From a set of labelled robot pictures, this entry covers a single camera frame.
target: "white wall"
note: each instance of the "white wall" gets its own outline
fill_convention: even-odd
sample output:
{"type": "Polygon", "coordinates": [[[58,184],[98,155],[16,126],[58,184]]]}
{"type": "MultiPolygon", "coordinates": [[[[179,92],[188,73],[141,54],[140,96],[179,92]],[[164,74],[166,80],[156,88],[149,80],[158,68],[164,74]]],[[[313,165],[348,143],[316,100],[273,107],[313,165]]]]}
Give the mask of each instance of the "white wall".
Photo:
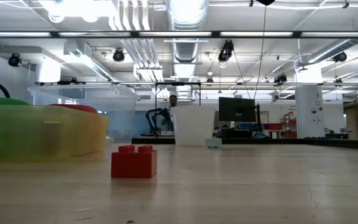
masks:
{"type": "Polygon", "coordinates": [[[14,68],[8,65],[7,60],[0,58],[0,84],[3,85],[11,95],[11,98],[32,102],[32,97],[27,88],[34,85],[35,72],[28,68],[14,68]]]}
{"type": "MultiPolygon", "coordinates": [[[[295,101],[276,101],[276,102],[266,102],[260,101],[257,103],[260,104],[261,111],[268,112],[268,121],[269,123],[281,123],[281,119],[285,114],[293,111],[296,116],[296,105],[295,101]]],[[[181,105],[198,105],[198,101],[190,101],[190,102],[178,102],[178,106],[181,105]]],[[[219,109],[218,101],[202,101],[201,105],[203,106],[211,106],[216,110],[219,109]]],[[[157,108],[160,107],[168,107],[169,102],[158,101],[157,108]]],[[[154,109],[153,101],[138,101],[136,103],[137,111],[147,111],[154,109]]],[[[333,129],[336,132],[339,132],[340,128],[345,128],[345,122],[343,117],[343,104],[338,102],[324,102],[323,104],[324,111],[324,126],[329,129],[333,129]]]]}

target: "red lego brick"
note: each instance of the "red lego brick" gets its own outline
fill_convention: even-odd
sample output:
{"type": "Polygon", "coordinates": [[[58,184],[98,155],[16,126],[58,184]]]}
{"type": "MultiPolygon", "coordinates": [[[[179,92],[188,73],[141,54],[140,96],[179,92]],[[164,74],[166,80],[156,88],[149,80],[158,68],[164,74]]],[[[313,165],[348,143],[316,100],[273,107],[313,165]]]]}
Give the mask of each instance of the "red lego brick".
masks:
{"type": "Polygon", "coordinates": [[[152,146],[138,147],[138,152],[130,146],[118,150],[111,154],[111,177],[152,178],[157,173],[157,151],[152,146]]]}

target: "ceiling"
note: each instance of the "ceiling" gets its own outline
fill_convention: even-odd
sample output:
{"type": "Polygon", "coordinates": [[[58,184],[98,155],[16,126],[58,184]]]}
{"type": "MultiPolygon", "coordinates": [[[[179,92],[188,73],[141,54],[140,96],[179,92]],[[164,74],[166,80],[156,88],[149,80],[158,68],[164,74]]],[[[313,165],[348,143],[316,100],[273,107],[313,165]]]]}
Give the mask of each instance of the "ceiling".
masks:
{"type": "MultiPolygon", "coordinates": [[[[108,18],[102,17],[94,23],[85,22],[79,17],[66,18],[63,22],[55,24],[48,20],[48,12],[45,9],[26,9],[12,7],[0,1],[0,30],[111,30],[108,18]]],[[[40,6],[36,1],[26,1],[32,7],[40,6]]],[[[350,0],[350,5],[358,5],[358,0],[350,0]]],[[[205,30],[263,30],[264,8],[249,7],[249,1],[226,1],[210,0],[208,8],[207,23],[205,30]]],[[[25,7],[20,1],[9,1],[19,7],[25,7]]],[[[276,0],[272,5],[286,7],[306,7],[306,6],[338,6],[343,5],[342,0],[320,0],[320,1],[292,1],[276,0]]],[[[164,0],[149,1],[149,24],[152,30],[167,30],[167,12],[161,10],[164,7],[164,0]]],[[[266,10],[266,30],[358,30],[358,7],[348,7],[347,9],[318,9],[318,10],[289,10],[273,9],[266,10]]],[[[272,71],[278,66],[287,62],[293,65],[293,60],[297,55],[304,57],[312,54],[335,40],[332,39],[302,39],[298,43],[296,39],[265,39],[262,50],[262,39],[234,39],[236,57],[231,57],[226,68],[219,68],[218,60],[215,59],[218,50],[222,47],[224,39],[206,39],[208,43],[201,44],[199,49],[198,61],[194,80],[204,82],[208,77],[208,72],[213,72],[215,82],[237,82],[242,81],[241,74],[245,81],[264,82],[274,78],[278,72],[272,71]],[[262,52],[262,64],[259,66],[260,54],[262,52]]],[[[0,45],[25,45],[39,46],[53,54],[60,54],[64,40],[9,40],[0,39],[0,45]]],[[[135,81],[131,75],[134,63],[130,57],[125,61],[117,63],[112,59],[115,48],[122,47],[118,39],[82,39],[80,42],[88,43],[93,49],[93,58],[102,63],[119,81],[135,81]]],[[[154,40],[155,50],[158,60],[163,67],[163,77],[172,80],[172,54],[170,45],[163,43],[163,39],[154,40]]],[[[358,57],[358,45],[345,51],[348,55],[347,61],[358,57]]],[[[66,70],[70,75],[78,77],[95,76],[92,70],[75,65],[77,70],[66,70]]],[[[358,60],[336,64],[334,68],[332,62],[322,63],[323,80],[332,80],[337,76],[358,71],[358,60]]],[[[291,66],[285,70],[288,81],[293,82],[294,70],[291,66]]],[[[358,75],[346,79],[346,82],[358,82],[358,75]]],[[[222,88],[233,88],[233,86],[222,86],[222,88]]]]}

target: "table surface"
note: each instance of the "table surface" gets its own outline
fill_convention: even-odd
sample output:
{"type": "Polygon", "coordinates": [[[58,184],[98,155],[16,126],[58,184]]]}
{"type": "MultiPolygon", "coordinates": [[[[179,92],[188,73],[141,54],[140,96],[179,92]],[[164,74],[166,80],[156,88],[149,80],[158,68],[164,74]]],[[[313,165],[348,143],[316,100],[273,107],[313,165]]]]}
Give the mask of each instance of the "table surface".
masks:
{"type": "Polygon", "coordinates": [[[153,179],[111,179],[105,152],[0,163],[0,223],[358,223],[358,150],[155,146],[153,179]]]}

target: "white container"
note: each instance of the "white container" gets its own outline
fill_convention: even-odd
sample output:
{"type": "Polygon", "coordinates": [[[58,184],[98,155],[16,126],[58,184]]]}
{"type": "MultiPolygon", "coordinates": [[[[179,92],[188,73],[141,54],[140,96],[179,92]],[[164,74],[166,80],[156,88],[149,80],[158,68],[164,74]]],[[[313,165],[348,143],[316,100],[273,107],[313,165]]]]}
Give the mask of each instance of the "white container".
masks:
{"type": "Polygon", "coordinates": [[[135,105],[139,96],[126,86],[112,84],[44,85],[30,87],[33,105],[53,103],[88,105],[109,117],[107,136],[130,144],[134,132],[135,105]]]}
{"type": "Polygon", "coordinates": [[[212,138],[215,108],[176,106],[170,114],[177,146],[205,146],[205,139],[212,138]]]}

